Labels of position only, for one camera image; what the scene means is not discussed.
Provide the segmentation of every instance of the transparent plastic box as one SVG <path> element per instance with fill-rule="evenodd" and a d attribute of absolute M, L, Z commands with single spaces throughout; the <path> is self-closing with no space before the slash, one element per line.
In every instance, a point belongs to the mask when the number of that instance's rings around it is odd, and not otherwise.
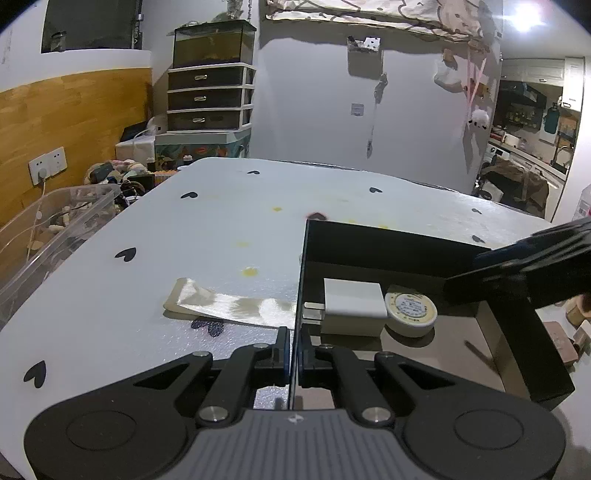
<path fill-rule="evenodd" d="M 112 184 L 54 190 L 0 229 L 0 330 L 66 258 L 115 217 L 120 193 Z M 50 225 L 61 231 L 52 233 Z"/>

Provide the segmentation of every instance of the stuffed toy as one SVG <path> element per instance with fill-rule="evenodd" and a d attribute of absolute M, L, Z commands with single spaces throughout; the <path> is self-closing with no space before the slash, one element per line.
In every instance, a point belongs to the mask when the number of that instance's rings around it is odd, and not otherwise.
<path fill-rule="evenodd" d="M 486 113 L 484 110 L 476 108 L 472 112 L 472 116 L 470 117 L 468 123 L 470 125 L 474 125 L 477 128 L 483 128 L 486 130 L 491 123 L 491 117 L 489 117 L 488 113 Z"/>

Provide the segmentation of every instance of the white table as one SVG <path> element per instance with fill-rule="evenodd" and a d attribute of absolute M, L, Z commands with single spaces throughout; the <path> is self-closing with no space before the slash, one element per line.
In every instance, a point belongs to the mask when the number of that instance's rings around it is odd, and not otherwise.
<path fill-rule="evenodd" d="M 188 192 L 198 196 L 182 199 Z M 314 212 L 465 243 L 475 235 L 490 248 L 550 225 L 482 199 L 364 171 L 238 158 L 195 162 L 82 245 L 0 332 L 0 452 L 33 480 L 22 440 L 50 405 L 195 350 L 226 358 L 241 345 L 272 343 L 276 330 L 245 325 L 226 325 L 211 338 L 165 317 L 162 304 L 179 277 L 221 293 L 296 301 L 306 217 Z M 137 249 L 133 260 L 115 258 L 130 247 Z M 544 315 L 564 317 L 552 308 Z M 42 360 L 47 376 L 37 389 L 23 376 Z M 588 357 L 573 375 L 577 391 L 557 409 L 570 424 L 557 478 L 591 468 L 585 377 L 591 377 Z"/>

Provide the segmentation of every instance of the kitchen cabinet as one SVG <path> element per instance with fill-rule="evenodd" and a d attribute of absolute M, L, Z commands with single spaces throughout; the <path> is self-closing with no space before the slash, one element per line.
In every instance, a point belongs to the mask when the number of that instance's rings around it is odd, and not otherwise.
<path fill-rule="evenodd" d="M 510 82 L 523 82 L 523 60 L 503 60 L 501 69 L 501 80 Z"/>
<path fill-rule="evenodd" d="M 564 60 L 527 59 L 523 67 L 524 82 L 564 86 Z"/>
<path fill-rule="evenodd" d="M 502 80 L 564 85 L 564 60 L 510 59 L 503 61 Z"/>
<path fill-rule="evenodd" d="M 567 57 L 564 62 L 562 107 L 580 112 L 583 108 L 585 59 Z"/>

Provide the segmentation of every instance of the shelf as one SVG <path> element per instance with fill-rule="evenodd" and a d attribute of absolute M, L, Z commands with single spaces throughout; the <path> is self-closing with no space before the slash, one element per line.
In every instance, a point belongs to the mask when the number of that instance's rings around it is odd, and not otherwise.
<path fill-rule="evenodd" d="M 537 128 L 538 130 L 540 129 L 540 127 L 538 127 L 538 125 L 534 125 L 534 124 L 525 124 L 523 122 L 516 122 L 514 120 L 509 120 L 509 119 L 505 119 L 505 122 L 511 125 L 517 125 L 518 127 L 528 127 L 528 128 Z"/>

